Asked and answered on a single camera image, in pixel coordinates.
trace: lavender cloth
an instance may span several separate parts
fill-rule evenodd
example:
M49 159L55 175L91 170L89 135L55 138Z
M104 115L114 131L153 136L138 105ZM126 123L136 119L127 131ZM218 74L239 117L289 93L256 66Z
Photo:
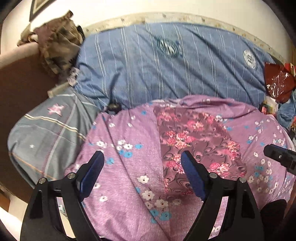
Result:
M263 154L264 146L271 143L293 148L273 117L232 99L188 96L154 101L116 116L99 114L76 162L66 170L75 172L96 150L104 152L105 165L91 195L83 201L100 236L113 241L182 240L202 206L195 195L168 196L164 192L155 107L164 111L182 107L215 116L240 145L245 177L258 207L277 199L289 200L295 177ZM219 233L226 205L227 198L223 198L210 237Z

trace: metal screw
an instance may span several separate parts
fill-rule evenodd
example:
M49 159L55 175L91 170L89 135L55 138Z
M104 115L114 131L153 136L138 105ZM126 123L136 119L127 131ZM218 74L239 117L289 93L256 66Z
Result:
M240 178L239 178L239 181L240 181L241 183L245 183L247 180L246 180L244 177L240 177Z
M216 173L214 173L214 172L211 172L211 173L210 173L210 178L217 178L217 176L218 176L218 175L217 175Z
M43 184L43 183L45 183L45 182L46 182L46 178L45 178L45 177L39 179L39 183L40 183L40 184Z
M75 176L76 176L75 173L71 172L67 175L67 178L73 179Z

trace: purple floral fabric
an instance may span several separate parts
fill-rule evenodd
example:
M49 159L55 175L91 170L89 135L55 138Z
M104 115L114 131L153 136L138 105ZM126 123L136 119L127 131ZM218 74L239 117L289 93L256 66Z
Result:
M295 181L283 166L264 156L264 146L271 143L293 148L272 116L232 99L188 96L155 101L116 116L99 114L66 174L101 150L105 165L83 201L97 233L113 241L178 241L189 231L202 201L185 195L188 185L172 181L183 175L176 167L177 155L190 150L208 170L225 178L244 175L262 208L277 199L288 201ZM218 235L226 206L225 197L210 237Z

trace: blue denim cloth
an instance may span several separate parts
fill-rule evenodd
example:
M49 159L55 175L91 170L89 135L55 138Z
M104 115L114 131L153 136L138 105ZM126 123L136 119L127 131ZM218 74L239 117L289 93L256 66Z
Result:
M283 127L289 130L294 116L296 116L296 91L293 91L291 98L280 106L276 118Z
M86 38L75 89L100 109L110 101L125 109L193 94L259 107L266 95L264 62L274 63L237 34L202 25L147 23Z

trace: brown sofa armrest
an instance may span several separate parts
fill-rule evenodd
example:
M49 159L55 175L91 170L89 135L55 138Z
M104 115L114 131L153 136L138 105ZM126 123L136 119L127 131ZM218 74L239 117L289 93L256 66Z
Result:
M39 61L37 43L24 44L0 55L0 184L28 202L32 188L19 175L9 159L7 138L15 123L45 101L57 79L50 77Z

